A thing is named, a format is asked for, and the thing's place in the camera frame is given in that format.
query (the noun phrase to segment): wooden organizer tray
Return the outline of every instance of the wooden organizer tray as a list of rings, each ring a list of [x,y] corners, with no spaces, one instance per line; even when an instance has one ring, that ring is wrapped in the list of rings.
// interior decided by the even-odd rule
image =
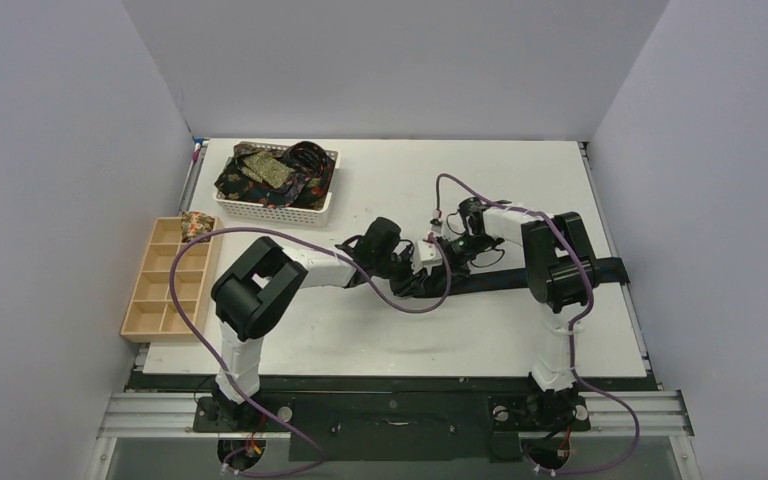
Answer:
[[[218,218],[213,228],[222,228]],[[162,217],[155,221],[122,323],[120,334],[123,337],[134,343],[195,338],[169,296],[169,268],[184,245],[181,243],[181,217]],[[178,262],[175,272],[178,300],[200,332],[204,331],[210,313],[210,289],[216,278],[216,262],[221,246],[221,235],[194,245]]]

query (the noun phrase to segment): white plastic basket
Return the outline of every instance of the white plastic basket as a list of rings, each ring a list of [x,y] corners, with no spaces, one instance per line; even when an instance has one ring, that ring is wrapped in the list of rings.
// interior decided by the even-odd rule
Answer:
[[[275,145],[271,143],[252,143],[255,147],[266,148],[268,150],[284,151],[292,145]],[[325,150],[325,153],[334,160],[334,173],[331,176],[331,185],[328,187],[328,193],[325,194],[325,204],[322,210],[310,210],[307,208],[280,207],[267,208],[259,203],[240,202],[228,200],[219,197],[219,190],[216,190],[214,198],[216,203],[225,210],[225,213],[238,218],[251,218],[255,220],[267,220],[270,222],[286,223],[290,225],[303,225],[305,227],[324,227],[328,225],[328,217],[331,215],[331,201],[333,195],[334,176],[337,175],[337,169],[340,168],[340,154],[333,150]]]

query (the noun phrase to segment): tabletop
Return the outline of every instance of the tabletop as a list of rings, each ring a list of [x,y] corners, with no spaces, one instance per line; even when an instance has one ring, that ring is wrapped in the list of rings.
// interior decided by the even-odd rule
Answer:
[[[340,152],[341,165],[331,186],[330,221],[305,228],[228,216],[215,200],[213,182],[242,139],[211,139],[190,210],[219,216],[225,226],[260,226],[330,247],[366,231],[379,216],[402,228],[403,238],[428,230],[438,173],[452,174],[484,196],[511,200],[547,213],[581,214],[598,257],[611,255],[586,166],[576,142],[452,140],[313,140]],[[294,139],[248,139],[291,145]],[[444,215],[469,197],[443,180]],[[259,237],[226,235],[217,277]],[[281,245],[287,245],[276,239]],[[523,266],[521,248],[505,245],[493,271]],[[381,283],[388,290],[386,282]],[[578,370],[590,377],[642,377],[646,371],[623,292],[617,284],[595,291],[592,313],[577,337]],[[411,308],[434,299],[396,299]],[[217,348],[219,320],[212,313],[205,336]],[[570,306],[568,318],[580,311]],[[541,318],[553,315],[526,290],[459,295],[437,310],[400,313],[366,286],[354,289],[300,290],[284,317],[264,339],[262,375],[359,375],[419,377],[527,376],[540,349]],[[218,366],[198,342],[151,344],[144,373],[210,374]]]

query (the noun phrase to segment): white wall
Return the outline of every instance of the white wall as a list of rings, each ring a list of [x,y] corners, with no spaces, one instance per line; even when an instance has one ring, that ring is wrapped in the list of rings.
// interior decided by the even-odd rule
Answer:
[[[592,137],[667,0],[124,0],[212,136]]]
[[[590,156],[705,478],[768,478],[768,1],[672,0]]]
[[[82,478],[192,142],[118,0],[0,2],[0,478]]]

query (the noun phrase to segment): robotic arm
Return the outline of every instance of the robotic arm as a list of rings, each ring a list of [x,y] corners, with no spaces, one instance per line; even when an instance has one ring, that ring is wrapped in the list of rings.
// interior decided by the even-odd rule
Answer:
[[[572,260],[560,248],[545,221],[535,221],[518,212],[488,207],[477,198],[458,206],[464,226],[456,238],[436,240],[452,270],[450,295],[510,288],[529,288],[535,300],[554,313],[572,304],[587,301],[584,285]],[[584,265],[591,285],[628,282],[622,260],[598,259],[581,217],[577,213],[556,215],[552,221],[563,233]],[[432,225],[440,227],[439,221]],[[439,233],[434,228],[431,235]],[[527,268],[473,274],[469,263],[479,254],[508,241],[523,248]],[[401,243],[407,245],[399,252]],[[427,239],[401,238],[394,222],[379,217],[364,235],[346,240],[337,248],[360,265],[369,276],[387,279],[397,296],[431,298],[443,294],[446,270],[442,257]],[[217,280],[211,297],[221,320],[222,357],[240,388],[248,395],[260,387],[258,364],[263,336],[286,311],[300,288],[333,286],[351,288],[365,282],[353,266],[312,250],[282,248],[269,237],[261,237]],[[555,316],[544,321],[543,350],[532,367],[536,384],[550,395],[575,389],[569,366],[565,321]],[[225,372],[216,376],[215,397],[223,409],[232,411],[243,403]]]

